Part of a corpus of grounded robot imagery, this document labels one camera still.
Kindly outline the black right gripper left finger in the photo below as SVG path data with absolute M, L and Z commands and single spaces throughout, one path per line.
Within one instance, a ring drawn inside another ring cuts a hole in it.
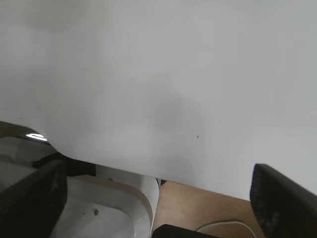
M 2 238 L 48 238 L 67 202 L 63 161 L 51 161 L 0 193 Z

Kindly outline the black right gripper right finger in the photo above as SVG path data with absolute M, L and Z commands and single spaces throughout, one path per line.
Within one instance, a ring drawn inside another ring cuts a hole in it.
M 315 238 L 317 196 L 266 164 L 255 164 L 250 203 L 266 238 Z

